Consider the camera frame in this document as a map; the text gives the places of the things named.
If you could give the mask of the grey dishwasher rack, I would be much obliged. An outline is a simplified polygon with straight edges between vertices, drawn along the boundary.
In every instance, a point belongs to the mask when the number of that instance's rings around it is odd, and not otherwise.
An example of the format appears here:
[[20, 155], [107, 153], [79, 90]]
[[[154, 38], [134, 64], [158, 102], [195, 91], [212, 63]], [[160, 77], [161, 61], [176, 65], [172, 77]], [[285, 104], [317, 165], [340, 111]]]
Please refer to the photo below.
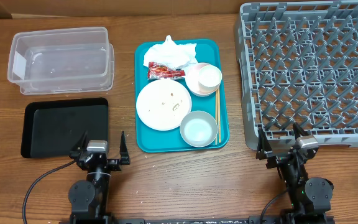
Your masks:
[[245, 3], [234, 37], [249, 148], [288, 148], [294, 124], [358, 147], [358, 1]]

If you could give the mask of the white napkin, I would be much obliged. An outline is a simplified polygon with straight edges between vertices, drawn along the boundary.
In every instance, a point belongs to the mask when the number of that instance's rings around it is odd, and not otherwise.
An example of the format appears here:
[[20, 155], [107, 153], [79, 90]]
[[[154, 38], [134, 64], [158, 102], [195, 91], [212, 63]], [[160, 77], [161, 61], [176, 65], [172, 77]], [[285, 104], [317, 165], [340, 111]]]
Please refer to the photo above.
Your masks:
[[168, 35], [162, 44], [155, 44], [146, 51], [143, 66], [148, 67], [150, 62], [155, 62], [171, 69], [182, 69], [196, 64], [196, 46], [196, 43], [176, 44]]

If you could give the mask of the wooden chopstick left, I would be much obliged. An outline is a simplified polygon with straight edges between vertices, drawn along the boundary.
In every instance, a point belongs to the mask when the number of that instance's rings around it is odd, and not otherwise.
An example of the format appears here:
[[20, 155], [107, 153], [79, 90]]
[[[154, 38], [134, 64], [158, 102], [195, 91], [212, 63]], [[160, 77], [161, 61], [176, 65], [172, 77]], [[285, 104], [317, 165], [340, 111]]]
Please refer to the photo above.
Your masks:
[[215, 91], [215, 122], [216, 122], [216, 127], [217, 127], [217, 131], [216, 131], [216, 137], [215, 137], [215, 145], [218, 144], [218, 108], [219, 108], [219, 87], [216, 89]]

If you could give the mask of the wooden chopstick right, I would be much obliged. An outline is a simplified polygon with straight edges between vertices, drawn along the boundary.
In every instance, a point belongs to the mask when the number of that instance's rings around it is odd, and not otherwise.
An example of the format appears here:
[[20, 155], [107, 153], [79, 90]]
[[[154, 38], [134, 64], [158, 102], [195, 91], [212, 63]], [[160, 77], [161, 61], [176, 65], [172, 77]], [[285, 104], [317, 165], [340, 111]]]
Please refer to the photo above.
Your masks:
[[217, 110], [217, 126], [218, 126], [218, 136], [217, 136], [217, 143], [221, 142], [221, 105], [220, 105], [220, 87], [218, 87], [216, 91], [216, 110]]

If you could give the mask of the grey-blue bowl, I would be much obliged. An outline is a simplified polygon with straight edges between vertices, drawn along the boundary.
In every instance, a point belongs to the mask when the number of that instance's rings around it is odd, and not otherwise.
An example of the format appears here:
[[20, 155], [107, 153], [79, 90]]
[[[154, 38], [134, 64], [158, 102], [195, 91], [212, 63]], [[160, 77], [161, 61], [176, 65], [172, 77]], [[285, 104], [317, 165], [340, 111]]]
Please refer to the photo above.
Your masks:
[[215, 141], [218, 125], [212, 115], [205, 111], [192, 111], [180, 124], [182, 139], [193, 147], [206, 147]]

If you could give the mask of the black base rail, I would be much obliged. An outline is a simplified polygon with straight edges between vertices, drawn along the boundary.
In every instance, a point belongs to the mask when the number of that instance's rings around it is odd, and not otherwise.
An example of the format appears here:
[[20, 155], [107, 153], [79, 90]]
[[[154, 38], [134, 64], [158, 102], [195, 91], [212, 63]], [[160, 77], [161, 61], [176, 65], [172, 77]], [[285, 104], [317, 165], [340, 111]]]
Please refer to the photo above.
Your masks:
[[[248, 218], [212, 218], [212, 219], [179, 219], [179, 220], [144, 220], [142, 218], [125, 218], [125, 219], [99, 219], [99, 220], [73, 220], [63, 221], [59, 223], [89, 223], [89, 224], [105, 224], [105, 223], [117, 223], [117, 224], [279, 224], [285, 223], [279, 216], [266, 216], [263, 222], [260, 222], [260, 216], [250, 216]], [[313, 220], [313, 221], [300, 221], [297, 223], [328, 223], [335, 224], [334, 217], [327, 217], [327, 221]]]

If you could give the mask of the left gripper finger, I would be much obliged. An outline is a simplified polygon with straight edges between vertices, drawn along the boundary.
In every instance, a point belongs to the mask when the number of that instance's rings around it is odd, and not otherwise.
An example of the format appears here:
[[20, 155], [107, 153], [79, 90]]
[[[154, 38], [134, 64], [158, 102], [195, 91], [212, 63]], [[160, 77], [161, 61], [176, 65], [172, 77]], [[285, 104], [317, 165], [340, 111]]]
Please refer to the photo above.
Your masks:
[[122, 161], [129, 160], [129, 153], [126, 146], [126, 135], [124, 131], [121, 133], [121, 141], [120, 141], [120, 157]]
[[80, 137], [79, 141], [75, 143], [73, 148], [71, 149], [74, 152], [80, 152], [86, 149], [88, 144], [88, 132], [85, 131], [82, 136]]

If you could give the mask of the pink bowl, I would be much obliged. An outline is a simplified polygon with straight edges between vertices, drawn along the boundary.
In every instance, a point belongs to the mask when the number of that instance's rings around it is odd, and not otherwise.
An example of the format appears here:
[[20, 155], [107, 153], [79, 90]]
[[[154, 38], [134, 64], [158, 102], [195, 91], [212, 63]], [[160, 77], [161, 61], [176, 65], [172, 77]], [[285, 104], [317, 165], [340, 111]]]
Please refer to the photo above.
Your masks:
[[206, 97], [211, 95], [214, 91], [211, 92], [202, 92], [198, 83], [199, 71], [204, 66], [211, 65], [208, 63], [197, 63], [190, 67], [188, 71], [186, 71], [185, 75], [185, 83], [189, 90], [196, 96]]

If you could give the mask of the white cup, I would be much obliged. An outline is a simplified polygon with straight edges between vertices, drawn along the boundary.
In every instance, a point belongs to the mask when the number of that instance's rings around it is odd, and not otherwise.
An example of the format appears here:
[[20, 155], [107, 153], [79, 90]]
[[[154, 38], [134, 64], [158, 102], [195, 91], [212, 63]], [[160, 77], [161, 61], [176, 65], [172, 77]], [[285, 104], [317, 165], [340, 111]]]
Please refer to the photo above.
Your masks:
[[222, 81], [222, 72], [218, 67], [207, 65], [200, 69], [198, 83], [202, 92], [216, 90]]

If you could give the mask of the large white plate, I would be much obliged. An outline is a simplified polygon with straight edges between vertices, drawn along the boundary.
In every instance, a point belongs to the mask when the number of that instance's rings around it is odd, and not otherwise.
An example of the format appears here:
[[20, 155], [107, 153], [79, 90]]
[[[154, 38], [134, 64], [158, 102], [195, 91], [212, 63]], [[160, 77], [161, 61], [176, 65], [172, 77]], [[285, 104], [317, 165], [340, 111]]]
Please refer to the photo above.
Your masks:
[[190, 113], [192, 100], [189, 91], [174, 80], [156, 80], [147, 84], [136, 99], [140, 120], [157, 131], [179, 127]]

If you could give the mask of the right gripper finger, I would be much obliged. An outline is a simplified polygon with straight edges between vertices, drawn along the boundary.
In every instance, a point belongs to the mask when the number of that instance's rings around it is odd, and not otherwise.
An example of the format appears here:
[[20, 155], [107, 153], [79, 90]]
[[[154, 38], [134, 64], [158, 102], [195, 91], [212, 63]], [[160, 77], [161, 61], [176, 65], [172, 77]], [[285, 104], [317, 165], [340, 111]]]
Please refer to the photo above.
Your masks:
[[295, 139], [308, 135], [308, 133], [298, 123], [293, 123], [293, 134]]
[[257, 153], [272, 153], [272, 148], [270, 146], [269, 140], [262, 128], [258, 129], [258, 146]]

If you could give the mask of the wooden chopstick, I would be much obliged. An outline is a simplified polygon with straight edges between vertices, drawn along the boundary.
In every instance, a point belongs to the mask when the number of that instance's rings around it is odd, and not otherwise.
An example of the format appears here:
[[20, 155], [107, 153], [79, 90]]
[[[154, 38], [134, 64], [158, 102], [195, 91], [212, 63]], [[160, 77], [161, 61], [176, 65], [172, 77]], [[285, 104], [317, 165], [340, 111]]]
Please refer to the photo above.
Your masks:
[[217, 110], [217, 126], [218, 126], [218, 136], [217, 136], [217, 143], [221, 142], [221, 105], [220, 105], [220, 87], [218, 87], [216, 91], [216, 110]]
[[216, 131], [216, 137], [215, 137], [215, 145], [218, 144], [218, 108], [219, 108], [219, 87], [216, 89], [215, 91], [215, 122], [216, 122], [216, 127], [217, 127], [217, 131]]

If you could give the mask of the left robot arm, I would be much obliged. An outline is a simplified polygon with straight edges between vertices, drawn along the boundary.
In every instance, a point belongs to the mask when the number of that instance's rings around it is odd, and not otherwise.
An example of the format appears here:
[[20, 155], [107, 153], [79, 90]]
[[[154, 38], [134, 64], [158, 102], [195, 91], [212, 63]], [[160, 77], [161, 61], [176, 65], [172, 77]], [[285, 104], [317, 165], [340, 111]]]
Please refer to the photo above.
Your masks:
[[106, 207], [111, 173], [131, 163], [124, 133], [121, 133], [120, 158], [110, 159], [108, 152], [107, 141], [90, 140], [87, 133], [83, 133], [70, 151], [70, 158], [87, 172], [85, 180], [75, 182], [69, 189], [70, 223], [117, 223]]

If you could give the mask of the red snack wrapper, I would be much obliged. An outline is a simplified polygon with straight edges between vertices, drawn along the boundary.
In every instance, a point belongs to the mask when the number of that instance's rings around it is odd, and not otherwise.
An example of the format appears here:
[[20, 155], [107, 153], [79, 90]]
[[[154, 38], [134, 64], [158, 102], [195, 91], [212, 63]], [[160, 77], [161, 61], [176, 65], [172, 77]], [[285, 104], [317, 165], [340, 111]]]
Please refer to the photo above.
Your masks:
[[170, 79], [178, 80], [185, 77], [185, 71], [180, 69], [171, 69], [166, 65], [157, 62], [149, 62], [147, 73], [148, 80]]

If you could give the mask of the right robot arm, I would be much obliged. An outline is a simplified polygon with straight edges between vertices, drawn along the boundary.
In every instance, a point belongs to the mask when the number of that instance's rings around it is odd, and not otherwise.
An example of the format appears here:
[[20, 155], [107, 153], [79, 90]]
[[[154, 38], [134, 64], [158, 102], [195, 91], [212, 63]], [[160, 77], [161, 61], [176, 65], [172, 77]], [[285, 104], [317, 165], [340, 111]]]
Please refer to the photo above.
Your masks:
[[280, 223], [334, 223], [326, 212], [331, 209], [333, 183], [321, 177], [308, 177], [305, 164], [315, 157], [319, 145], [299, 124], [293, 124], [295, 143], [288, 152], [274, 153], [263, 129], [258, 130], [259, 140], [256, 158], [266, 160], [268, 169], [276, 168], [285, 183], [285, 190], [271, 199], [262, 210], [259, 222], [265, 223], [269, 206], [282, 195], [288, 194], [291, 208], [280, 212]]

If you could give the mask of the clear plastic bin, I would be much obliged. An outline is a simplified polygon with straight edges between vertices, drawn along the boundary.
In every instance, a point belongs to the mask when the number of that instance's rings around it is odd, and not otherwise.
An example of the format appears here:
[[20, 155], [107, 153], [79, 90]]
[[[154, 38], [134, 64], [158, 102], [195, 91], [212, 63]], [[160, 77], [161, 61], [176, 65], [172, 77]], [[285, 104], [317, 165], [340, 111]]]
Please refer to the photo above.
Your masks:
[[114, 48], [105, 27], [38, 30], [12, 40], [7, 79], [23, 95], [108, 91]]

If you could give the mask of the teal serving tray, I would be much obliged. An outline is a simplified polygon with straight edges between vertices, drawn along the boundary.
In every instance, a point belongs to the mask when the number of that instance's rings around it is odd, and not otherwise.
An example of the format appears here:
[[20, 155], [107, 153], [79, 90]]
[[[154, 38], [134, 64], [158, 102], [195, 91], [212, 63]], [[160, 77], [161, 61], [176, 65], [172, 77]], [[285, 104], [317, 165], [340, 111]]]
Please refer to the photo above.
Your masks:
[[[204, 62], [215, 67], [221, 68], [219, 47], [211, 39], [190, 39], [177, 40], [176, 44], [196, 44], [195, 52], [198, 62]], [[138, 46], [134, 54], [134, 85], [135, 97], [137, 98], [141, 90], [150, 83], [147, 79], [148, 68], [143, 66], [144, 55], [149, 48], [156, 42], [146, 42]], [[229, 121], [227, 118], [226, 96], [224, 84], [220, 84], [220, 110], [221, 110], [221, 142], [211, 143], [204, 147], [205, 150], [219, 149], [224, 147], [229, 138]], [[191, 94], [192, 110], [205, 111], [210, 115], [215, 115], [216, 97], [215, 94], [207, 97], [199, 97]], [[157, 152], [179, 152], [195, 151], [196, 148], [187, 144], [180, 135], [180, 129], [175, 128], [169, 131], [157, 131], [144, 124], [139, 116], [135, 117], [136, 140], [139, 148], [148, 153]]]

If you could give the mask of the black plastic tray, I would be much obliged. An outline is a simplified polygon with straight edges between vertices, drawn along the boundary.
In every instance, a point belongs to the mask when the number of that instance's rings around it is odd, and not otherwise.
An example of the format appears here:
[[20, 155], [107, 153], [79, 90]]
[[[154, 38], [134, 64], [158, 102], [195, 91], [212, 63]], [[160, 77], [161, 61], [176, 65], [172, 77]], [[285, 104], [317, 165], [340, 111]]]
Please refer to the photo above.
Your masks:
[[83, 134], [109, 139], [109, 106], [105, 98], [33, 102], [26, 106], [21, 156], [40, 159], [68, 156]]

